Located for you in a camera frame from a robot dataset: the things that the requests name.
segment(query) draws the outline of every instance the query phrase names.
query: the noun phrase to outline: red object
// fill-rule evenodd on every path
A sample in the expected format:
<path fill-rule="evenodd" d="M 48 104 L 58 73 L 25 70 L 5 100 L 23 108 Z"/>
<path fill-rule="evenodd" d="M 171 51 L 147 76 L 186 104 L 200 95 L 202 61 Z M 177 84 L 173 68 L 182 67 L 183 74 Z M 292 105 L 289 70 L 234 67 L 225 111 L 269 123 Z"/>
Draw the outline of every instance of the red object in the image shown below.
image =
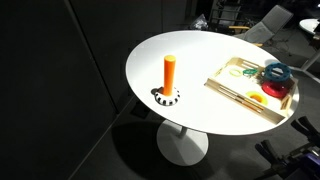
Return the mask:
<path fill-rule="evenodd" d="M 275 98 L 283 98 L 288 94 L 288 89 L 279 82 L 266 81 L 262 83 L 262 90 Z"/>

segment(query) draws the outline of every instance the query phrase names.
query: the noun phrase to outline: floor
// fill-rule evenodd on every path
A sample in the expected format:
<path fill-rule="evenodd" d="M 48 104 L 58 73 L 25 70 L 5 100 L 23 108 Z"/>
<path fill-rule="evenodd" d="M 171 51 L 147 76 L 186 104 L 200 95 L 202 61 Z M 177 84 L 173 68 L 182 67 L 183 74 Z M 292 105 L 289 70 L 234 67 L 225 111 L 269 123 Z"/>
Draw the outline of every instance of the floor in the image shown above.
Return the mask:
<path fill-rule="evenodd" d="M 282 30 L 265 49 L 290 66 L 301 66 L 315 52 L 298 28 Z M 311 67 L 315 75 L 320 72 L 318 67 L 319 62 Z M 162 156 L 157 147 L 156 133 L 163 119 L 134 97 L 70 179 L 254 179 L 270 167 L 255 150 L 256 143 L 269 139 L 279 155 L 307 143 L 306 137 L 290 126 L 293 119 L 301 116 L 307 116 L 320 130 L 320 84 L 301 72 L 293 71 L 293 76 L 299 79 L 300 102 L 290 120 L 278 128 L 254 135 L 208 134 L 206 156 L 189 167 L 176 166 Z"/>

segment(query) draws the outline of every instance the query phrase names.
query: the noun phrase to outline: table base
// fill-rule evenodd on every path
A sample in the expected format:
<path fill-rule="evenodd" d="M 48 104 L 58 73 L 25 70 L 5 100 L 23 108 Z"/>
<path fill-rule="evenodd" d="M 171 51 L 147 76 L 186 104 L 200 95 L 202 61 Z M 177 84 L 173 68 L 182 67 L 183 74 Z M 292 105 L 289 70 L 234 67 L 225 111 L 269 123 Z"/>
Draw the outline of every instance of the table base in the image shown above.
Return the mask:
<path fill-rule="evenodd" d="M 158 129 L 157 143 L 163 156 L 180 166 L 198 163 L 206 155 L 209 147 L 206 133 L 187 129 L 168 120 Z"/>

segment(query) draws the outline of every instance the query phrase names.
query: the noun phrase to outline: black and white striped base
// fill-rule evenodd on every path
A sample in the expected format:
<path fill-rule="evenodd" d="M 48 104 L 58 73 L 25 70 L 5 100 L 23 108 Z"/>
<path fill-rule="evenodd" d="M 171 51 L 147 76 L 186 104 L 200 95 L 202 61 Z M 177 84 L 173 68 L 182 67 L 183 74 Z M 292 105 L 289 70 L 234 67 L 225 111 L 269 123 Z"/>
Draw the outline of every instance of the black and white striped base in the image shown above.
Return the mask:
<path fill-rule="evenodd" d="M 156 101 L 164 106 L 172 106 L 174 104 L 176 104 L 179 99 L 180 99 L 180 94 L 179 91 L 174 88 L 172 90 L 172 95 L 171 96 L 165 96 L 162 94 L 162 90 L 163 88 L 158 89 L 158 91 L 154 94 L 154 97 L 156 99 Z"/>

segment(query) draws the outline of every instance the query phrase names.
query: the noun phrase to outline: white round table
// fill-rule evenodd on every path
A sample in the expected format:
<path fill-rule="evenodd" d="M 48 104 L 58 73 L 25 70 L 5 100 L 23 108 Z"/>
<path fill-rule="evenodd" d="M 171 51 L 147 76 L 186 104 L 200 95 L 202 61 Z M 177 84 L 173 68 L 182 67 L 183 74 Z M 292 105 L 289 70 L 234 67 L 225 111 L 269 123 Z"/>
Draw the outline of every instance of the white round table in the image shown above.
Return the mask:
<path fill-rule="evenodd" d="M 176 57 L 174 87 L 181 98 L 173 106 L 156 102 L 152 90 L 164 83 L 164 56 Z M 218 33 L 176 31 L 149 38 L 129 55 L 126 76 L 136 96 L 150 109 L 166 118 L 159 127 L 157 143 L 172 163 L 198 163 L 208 150 L 206 133 L 247 135 L 268 131 L 278 124 L 260 117 L 225 96 L 204 86 L 207 78 L 232 57 L 261 66 L 278 60 L 250 43 Z M 299 101 L 296 89 L 289 117 Z"/>
<path fill-rule="evenodd" d="M 318 24 L 318 19 L 304 19 L 299 22 L 299 26 L 301 27 L 301 29 L 312 35 L 315 34 L 313 31 L 318 26 Z"/>

